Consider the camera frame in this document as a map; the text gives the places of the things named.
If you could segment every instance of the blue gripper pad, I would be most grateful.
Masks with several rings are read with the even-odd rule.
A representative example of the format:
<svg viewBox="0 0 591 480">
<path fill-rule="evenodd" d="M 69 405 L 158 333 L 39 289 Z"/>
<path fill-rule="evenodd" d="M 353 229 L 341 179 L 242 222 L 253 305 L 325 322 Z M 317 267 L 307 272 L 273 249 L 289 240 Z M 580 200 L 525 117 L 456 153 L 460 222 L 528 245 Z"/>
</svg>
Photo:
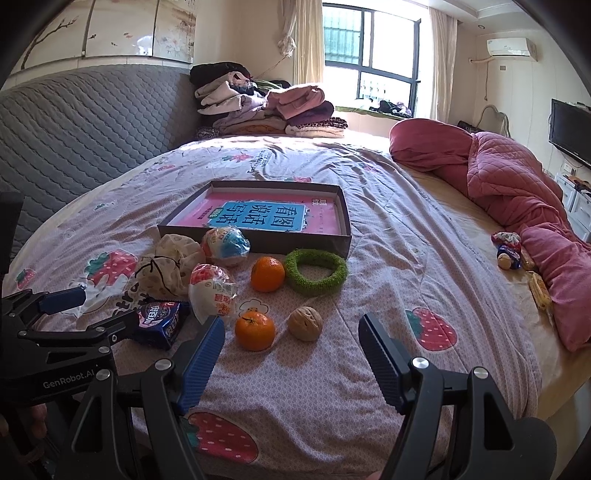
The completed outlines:
<svg viewBox="0 0 591 480">
<path fill-rule="evenodd" d="M 384 400 L 400 415 L 408 414 L 415 399 L 408 352 L 400 342 L 388 336 L 372 313 L 361 318 L 358 333 L 359 343 Z"/>
<path fill-rule="evenodd" d="M 170 395 L 178 415 L 185 415 L 199 404 L 225 340 L 223 320 L 210 316 L 193 340 L 178 347 L 172 358 L 177 386 Z"/>
<path fill-rule="evenodd" d="M 39 302 L 39 313 L 53 315 L 54 313 L 70 310 L 86 301 L 86 292 L 82 287 L 70 288 L 54 293 L 48 293 L 45 298 Z"/>
</svg>

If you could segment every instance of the gray quilted headboard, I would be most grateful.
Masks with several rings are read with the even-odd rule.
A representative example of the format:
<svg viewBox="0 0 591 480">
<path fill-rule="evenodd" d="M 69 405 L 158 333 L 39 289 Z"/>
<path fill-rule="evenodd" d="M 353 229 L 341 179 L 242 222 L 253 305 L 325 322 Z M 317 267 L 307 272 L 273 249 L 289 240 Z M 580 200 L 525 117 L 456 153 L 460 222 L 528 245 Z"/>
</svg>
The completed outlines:
<svg viewBox="0 0 591 480">
<path fill-rule="evenodd" d="M 16 255 L 83 193 L 194 139 L 189 72 L 108 65 L 44 76 L 0 93 L 0 190 L 25 204 Z"/>
</svg>

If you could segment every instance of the air conditioner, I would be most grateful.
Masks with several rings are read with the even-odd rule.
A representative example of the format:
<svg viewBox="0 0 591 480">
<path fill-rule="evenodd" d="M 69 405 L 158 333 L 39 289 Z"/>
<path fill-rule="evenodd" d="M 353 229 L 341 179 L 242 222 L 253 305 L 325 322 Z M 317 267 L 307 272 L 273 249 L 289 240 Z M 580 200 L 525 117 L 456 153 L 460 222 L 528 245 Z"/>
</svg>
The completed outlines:
<svg viewBox="0 0 591 480">
<path fill-rule="evenodd" d="M 538 61 L 535 44 L 528 38 L 493 38 L 486 41 L 488 53 L 493 57 L 514 57 Z"/>
</svg>

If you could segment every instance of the tree branch painting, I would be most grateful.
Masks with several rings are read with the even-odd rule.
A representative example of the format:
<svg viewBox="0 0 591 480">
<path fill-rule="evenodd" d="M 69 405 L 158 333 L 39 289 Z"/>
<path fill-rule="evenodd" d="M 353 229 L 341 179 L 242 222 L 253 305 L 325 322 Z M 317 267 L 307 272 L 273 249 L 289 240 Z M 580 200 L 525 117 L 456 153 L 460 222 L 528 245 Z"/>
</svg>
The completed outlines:
<svg viewBox="0 0 591 480">
<path fill-rule="evenodd" d="M 78 17 L 74 17 L 72 20 L 70 20 L 68 23 L 64 23 L 66 21 L 65 18 L 62 18 L 59 25 L 54 28 L 53 30 L 50 30 L 49 32 L 47 32 L 45 35 L 43 35 L 43 31 L 39 32 L 37 34 L 37 36 L 35 37 L 35 39 L 33 39 L 33 41 L 31 42 L 31 44 L 29 45 L 29 48 L 27 49 L 27 53 L 25 53 L 25 57 L 22 60 L 21 63 L 21 70 L 25 69 L 25 64 L 27 63 L 27 60 L 29 59 L 29 55 L 31 54 L 31 52 L 33 51 L 33 49 L 39 45 L 42 41 L 44 41 L 47 37 L 49 37 L 49 35 L 57 32 L 59 29 L 61 28 L 68 28 L 69 26 L 73 25 L 74 23 L 76 23 L 76 20 L 78 20 Z"/>
</svg>

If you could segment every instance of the cardboard box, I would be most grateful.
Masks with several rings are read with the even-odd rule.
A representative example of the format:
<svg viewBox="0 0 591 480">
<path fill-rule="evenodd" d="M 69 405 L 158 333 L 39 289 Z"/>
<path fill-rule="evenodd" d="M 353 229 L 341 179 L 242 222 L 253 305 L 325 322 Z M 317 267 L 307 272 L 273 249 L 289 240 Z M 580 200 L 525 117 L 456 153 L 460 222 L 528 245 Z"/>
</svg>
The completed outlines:
<svg viewBox="0 0 591 480">
<path fill-rule="evenodd" d="M 209 229 L 226 225 L 240 228 L 254 253 L 316 248 L 349 255 L 349 212 L 338 185 L 214 180 L 176 207 L 158 231 L 200 242 Z"/>
</svg>

